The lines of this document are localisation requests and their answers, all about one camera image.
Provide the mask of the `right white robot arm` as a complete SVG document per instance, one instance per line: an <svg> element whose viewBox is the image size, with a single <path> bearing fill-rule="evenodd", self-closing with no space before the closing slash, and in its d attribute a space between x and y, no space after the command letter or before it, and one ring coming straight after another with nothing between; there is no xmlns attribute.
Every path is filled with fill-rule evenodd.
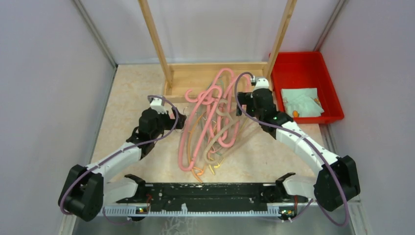
<svg viewBox="0 0 415 235"><path fill-rule="evenodd" d="M253 92L235 92L236 114L259 123L262 130L290 147L314 172L313 177L287 173L277 181L276 197L288 202L293 196L314 199L332 212L361 192L356 162L319 145L305 134L285 112L278 111L272 92L261 88Z"/></svg>

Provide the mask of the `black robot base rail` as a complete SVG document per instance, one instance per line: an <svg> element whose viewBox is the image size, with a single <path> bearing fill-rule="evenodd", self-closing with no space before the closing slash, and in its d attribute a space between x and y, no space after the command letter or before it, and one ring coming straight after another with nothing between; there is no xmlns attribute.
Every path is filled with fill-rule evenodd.
<svg viewBox="0 0 415 235"><path fill-rule="evenodd" d="M127 217L294 217L303 196L283 195L274 183L147 183L100 215Z"/></svg>

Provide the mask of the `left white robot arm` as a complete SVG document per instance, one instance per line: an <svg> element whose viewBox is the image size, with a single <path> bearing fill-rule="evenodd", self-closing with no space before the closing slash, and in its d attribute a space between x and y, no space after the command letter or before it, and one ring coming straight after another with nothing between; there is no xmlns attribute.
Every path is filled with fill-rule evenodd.
<svg viewBox="0 0 415 235"><path fill-rule="evenodd" d="M58 199L61 212L88 222L99 213L106 214L107 205L136 202L145 203L143 212L148 213L153 196L145 180L132 174L116 182L110 180L146 157L157 141L184 128L186 116L175 107L171 110L172 117L167 110L144 110L138 126L118 150L87 166L73 166Z"/></svg>

